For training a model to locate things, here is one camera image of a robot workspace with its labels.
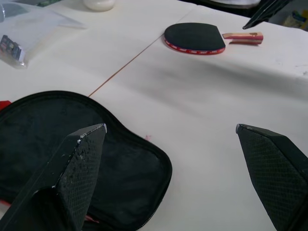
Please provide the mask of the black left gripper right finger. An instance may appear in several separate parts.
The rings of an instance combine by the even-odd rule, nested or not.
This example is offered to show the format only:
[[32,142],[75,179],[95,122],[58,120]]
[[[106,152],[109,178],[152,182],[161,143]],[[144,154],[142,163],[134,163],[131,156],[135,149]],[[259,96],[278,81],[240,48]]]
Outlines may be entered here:
[[236,126],[254,189],[277,231],[308,231],[308,157],[286,136]]

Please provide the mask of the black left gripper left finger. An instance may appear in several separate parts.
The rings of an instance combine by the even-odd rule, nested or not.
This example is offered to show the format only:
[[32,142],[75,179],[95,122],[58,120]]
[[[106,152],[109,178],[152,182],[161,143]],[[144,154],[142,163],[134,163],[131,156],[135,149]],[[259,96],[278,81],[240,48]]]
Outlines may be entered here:
[[96,186],[106,124],[66,136],[0,219],[0,231],[81,231]]

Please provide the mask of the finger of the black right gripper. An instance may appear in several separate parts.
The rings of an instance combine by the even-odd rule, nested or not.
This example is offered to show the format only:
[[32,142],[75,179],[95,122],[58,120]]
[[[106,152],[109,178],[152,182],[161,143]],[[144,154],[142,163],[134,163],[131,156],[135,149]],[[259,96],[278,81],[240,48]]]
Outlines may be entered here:
[[243,26],[243,29],[250,29],[262,22],[268,21],[289,2],[290,0],[266,0],[246,25]]

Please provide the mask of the black red paddle case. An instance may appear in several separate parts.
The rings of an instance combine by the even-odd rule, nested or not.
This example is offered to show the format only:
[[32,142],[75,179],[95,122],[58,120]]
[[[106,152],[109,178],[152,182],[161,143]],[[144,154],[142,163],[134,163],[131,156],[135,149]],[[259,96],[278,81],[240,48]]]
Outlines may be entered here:
[[12,203],[63,139],[106,124],[96,188],[82,231],[137,231],[158,209],[172,176],[168,155],[94,100],[67,91],[19,99],[0,111],[0,200]]

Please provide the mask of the black rubber table tennis paddle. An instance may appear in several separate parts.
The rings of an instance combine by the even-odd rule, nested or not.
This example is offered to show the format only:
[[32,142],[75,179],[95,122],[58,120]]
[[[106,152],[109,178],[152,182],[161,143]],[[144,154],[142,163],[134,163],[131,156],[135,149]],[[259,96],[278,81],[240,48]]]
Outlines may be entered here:
[[215,25],[204,23],[179,23],[165,29],[164,42],[170,48],[188,54],[216,55],[226,49],[224,40],[231,44],[260,45],[263,34],[250,33],[220,33]]

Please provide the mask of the small dark packet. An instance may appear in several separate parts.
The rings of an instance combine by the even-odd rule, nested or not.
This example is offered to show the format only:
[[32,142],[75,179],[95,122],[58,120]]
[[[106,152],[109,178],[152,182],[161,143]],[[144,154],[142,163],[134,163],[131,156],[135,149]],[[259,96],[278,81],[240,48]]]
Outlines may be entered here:
[[0,52],[9,60],[17,64],[24,65],[25,51],[16,42],[11,40],[7,35],[3,35],[0,41]]

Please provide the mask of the clear plastic bag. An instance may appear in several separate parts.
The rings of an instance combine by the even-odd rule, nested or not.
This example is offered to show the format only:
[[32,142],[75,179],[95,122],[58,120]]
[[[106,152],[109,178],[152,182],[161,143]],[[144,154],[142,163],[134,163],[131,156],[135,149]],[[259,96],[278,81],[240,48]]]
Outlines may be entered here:
[[3,35],[7,35],[26,53],[24,65],[9,60],[2,52],[0,60],[15,68],[26,68],[33,51],[58,27],[86,28],[83,23],[52,10],[0,0],[0,41]]

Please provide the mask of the white ribbed plant pot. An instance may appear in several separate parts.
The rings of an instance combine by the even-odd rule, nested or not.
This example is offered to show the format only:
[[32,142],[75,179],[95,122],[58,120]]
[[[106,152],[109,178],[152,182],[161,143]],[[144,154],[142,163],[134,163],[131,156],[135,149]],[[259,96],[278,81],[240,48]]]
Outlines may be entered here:
[[83,0],[83,4],[90,10],[105,12],[111,10],[116,0]]

